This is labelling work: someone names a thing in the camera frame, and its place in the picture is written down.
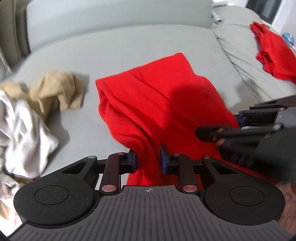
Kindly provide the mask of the red fleece pants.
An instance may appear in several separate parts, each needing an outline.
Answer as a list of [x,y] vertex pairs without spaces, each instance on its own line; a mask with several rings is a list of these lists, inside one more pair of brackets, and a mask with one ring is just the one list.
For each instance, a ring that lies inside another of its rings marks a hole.
[[98,111],[112,137],[137,154],[130,186],[176,185],[175,175],[163,174],[161,146],[193,160],[220,160],[217,145],[200,141],[196,129],[239,127],[212,83],[196,75],[182,53],[101,78],[95,85]]

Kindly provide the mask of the white grey crumpled garment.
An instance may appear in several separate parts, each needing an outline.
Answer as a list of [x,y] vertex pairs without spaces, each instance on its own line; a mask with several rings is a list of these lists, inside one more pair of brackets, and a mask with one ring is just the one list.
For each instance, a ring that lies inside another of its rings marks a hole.
[[22,186],[16,178],[38,178],[58,144],[25,100],[14,100],[1,91],[1,201],[5,205],[13,207]]

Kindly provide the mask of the beige crumpled garment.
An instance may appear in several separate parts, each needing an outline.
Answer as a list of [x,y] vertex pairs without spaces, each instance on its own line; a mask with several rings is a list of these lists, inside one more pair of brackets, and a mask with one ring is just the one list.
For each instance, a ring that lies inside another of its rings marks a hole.
[[47,72],[34,86],[7,81],[1,84],[3,90],[13,99],[25,100],[42,119],[49,113],[80,109],[84,98],[84,84],[75,74],[53,70]]

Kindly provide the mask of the blue glass object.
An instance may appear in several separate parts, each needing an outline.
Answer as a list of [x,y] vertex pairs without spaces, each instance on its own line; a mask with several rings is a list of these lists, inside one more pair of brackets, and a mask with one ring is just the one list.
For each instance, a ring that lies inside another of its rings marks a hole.
[[284,39],[284,41],[286,42],[286,44],[295,50],[295,40],[292,36],[292,34],[290,33],[283,33],[282,34],[282,38]]

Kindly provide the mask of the dark grey throw pillow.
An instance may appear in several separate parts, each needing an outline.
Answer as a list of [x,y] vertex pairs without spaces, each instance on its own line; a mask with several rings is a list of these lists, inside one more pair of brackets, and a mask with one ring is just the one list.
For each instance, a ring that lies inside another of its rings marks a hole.
[[29,3],[30,1],[1,1],[1,53],[10,67],[30,54],[27,34]]

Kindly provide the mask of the pink fluffy blanket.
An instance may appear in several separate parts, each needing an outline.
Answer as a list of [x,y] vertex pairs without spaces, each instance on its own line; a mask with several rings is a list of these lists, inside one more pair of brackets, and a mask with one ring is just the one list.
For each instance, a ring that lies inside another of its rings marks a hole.
[[296,231],[296,190],[295,183],[280,182],[276,187],[285,196],[285,208],[280,217],[280,225],[286,228],[291,234]]

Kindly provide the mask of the grey fabric sofa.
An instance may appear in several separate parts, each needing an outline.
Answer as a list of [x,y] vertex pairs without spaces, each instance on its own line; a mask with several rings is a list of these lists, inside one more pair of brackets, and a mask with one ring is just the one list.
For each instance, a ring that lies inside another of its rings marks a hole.
[[30,88],[53,70],[75,74],[84,84],[80,109],[56,109],[44,121],[59,144],[39,177],[87,155],[128,150],[99,114],[96,80],[177,53],[212,83],[232,114],[295,94],[295,83],[273,77],[256,59],[259,44],[250,25],[260,19],[240,6],[218,8],[220,25],[212,23],[209,1],[33,1],[28,8],[54,10],[39,31],[46,44],[13,67],[1,53],[1,84]]

